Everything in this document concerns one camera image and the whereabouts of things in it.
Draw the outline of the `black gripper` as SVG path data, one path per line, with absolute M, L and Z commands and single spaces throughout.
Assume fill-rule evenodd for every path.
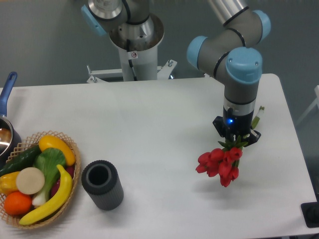
M 247 142 L 247 146 L 250 146 L 255 144 L 261 137 L 261 133 L 252 129 L 251 126 L 253 112 L 240 116 L 232 108 L 223 109 L 223 116 L 217 116 L 213 121 L 213 125 L 220 137 L 230 142 L 234 142 L 240 137 L 241 142 Z

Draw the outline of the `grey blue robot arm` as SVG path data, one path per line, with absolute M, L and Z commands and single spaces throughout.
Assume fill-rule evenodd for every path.
M 243 0 L 212 0 L 210 5 L 224 31 L 214 39 L 194 38 L 186 57 L 224 85 L 223 115 L 213 121 L 219 135 L 226 144 L 249 146 L 261 136 L 252 124 L 263 64 L 254 46 L 270 33 L 270 19 Z M 158 45 L 164 29 L 147 0 L 90 0 L 81 12 L 97 35 L 108 34 L 117 47 L 125 81 L 159 78 Z

